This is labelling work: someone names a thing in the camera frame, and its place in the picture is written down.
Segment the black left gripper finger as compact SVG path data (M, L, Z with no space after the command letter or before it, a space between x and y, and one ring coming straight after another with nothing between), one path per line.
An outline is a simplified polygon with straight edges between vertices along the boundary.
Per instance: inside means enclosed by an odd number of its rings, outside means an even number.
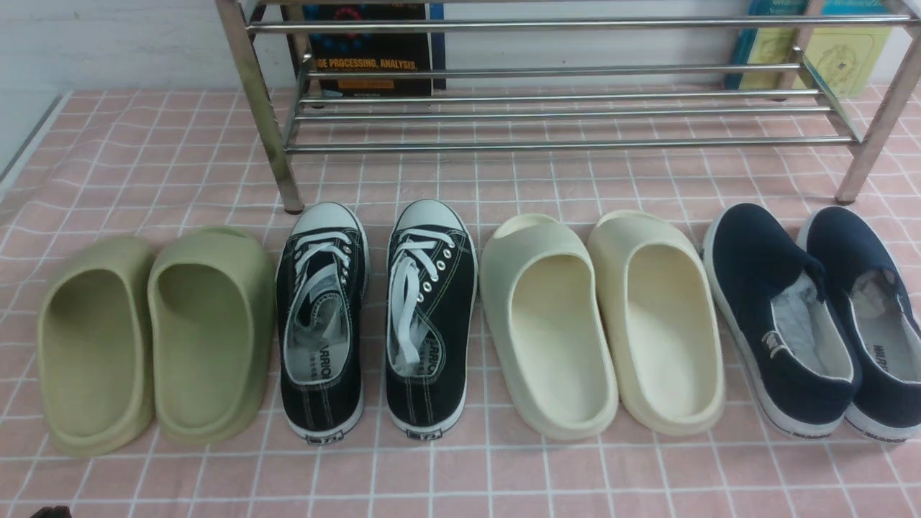
M30 518L71 518L72 514L67 506L49 506L38 509Z

